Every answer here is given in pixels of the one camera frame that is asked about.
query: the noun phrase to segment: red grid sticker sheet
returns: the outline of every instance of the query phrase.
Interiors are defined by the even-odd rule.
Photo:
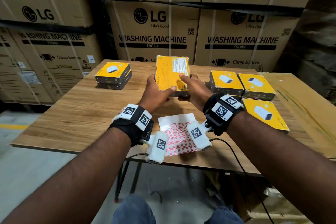
[[[168,136],[166,156],[197,151],[194,142],[187,131],[187,125],[189,123],[190,122],[173,123],[169,125],[168,130],[164,131]]]

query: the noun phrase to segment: wire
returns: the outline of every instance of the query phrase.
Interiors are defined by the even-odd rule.
[[[135,156],[139,156],[139,155],[145,155],[145,156],[148,156],[148,153],[138,153],[138,154],[134,154],[134,155],[132,155],[132,156],[130,156],[130,157],[128,157],[128,158],[133,158],[133,157],[135,157]]]
[[[252,183],[252,181],[250,180],[249,175],[247,174],[247,172],[244,170],[243,166],[242,166],[241,163],[239,162],[238,157],[237,157],[237,155],[235,154],[235,151],[232,149],[232,147],[229,145],[229,143],[228,143],[227,141],[225,141],[225,140],[223,140],[223,139],[220,139],[220,138],[213,138],[213,139],[210,139],[209,141],[211,142],[211,141],[213,141],[213,140],[219,140],[219,141],[225,142],[225,143],[229,146],[229,148],[232,150],[232,153],[233,153],[234,157],[236,158],[236,160],[237,160],[237,162],[238,162],[240,168],[241,168],[241,169],[243,170],[243,172],[245,173],[247,179],[249,180],[249,182],[250,182],[251,185],[252,185],[252,188],[253,188],[254,192],[257,194],[257,197],[258,197],[259,201],[261,202],[262,206],[264,207],[265,212],[267,213],[267,216],[269,217],[269,219],[270,219],[270,221],[272,222],[272,224],[274,224],[274,222],[273,222],[273,220],[272,220],[270,214],[268,213],[268,211],[267,211],[267,209],[266,209],[266,206],[265,206],[264,202],[262,201],[262,199],[261,199],[261,197],[259,196],[259,194],[257,193],[257,191],[256,191],[256,189],[255,189],[255,187],[254,187],[254,185],[253,185],[253,183]]]

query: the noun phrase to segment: blue jeans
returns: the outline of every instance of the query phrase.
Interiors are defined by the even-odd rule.
[[[129,195],[113,215],[112,224],[156,224],[149,205],[141,197]],[[244,224],[237,213],[226,206],[218,207],[204,224]]]

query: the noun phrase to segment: wooden table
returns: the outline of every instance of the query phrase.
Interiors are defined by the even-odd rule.
[[[139,102],[145,89],[146,78],[155,73],[155,63],[129,62],[133,76],[122,91],[97,88],[94,75],[110,60],[104,60],[89,75],[65,94],[48,111],[23,131],[11,145],[41,150],[79,153],[92,144],[111,123],[111,119],[128,103]],[[197,74],[201,80],[209,82],[210,70],[213,67],[191,66],[191,73]],[[234,69],[216,67],[217,70],[228,70],[236,73],[256,73],[250,69]],[[290,136],[306,144],[316,151],[320,147],[306,133],[298,121],[285,107],[279,97],[274,104],[291,129]],[[204,114],[191,103],[180,102],[172,98],[153,116],[155,122],[153,132],[159,131],[158,118],[182,113],[194,113],[196,120],[204,121]],[[258,174],[259,171],[246,158],[234,141],[224,133],[220,138],[226,140],[235,151],[245,171]],[[164,164],[184,165],[200,169],[224,169],[241,171],[229,147],[221,141],[213,141],[213,146],[202,152],[192,152],[166,157]],[[131,148],[128,156],[145,152],[146,146]]]

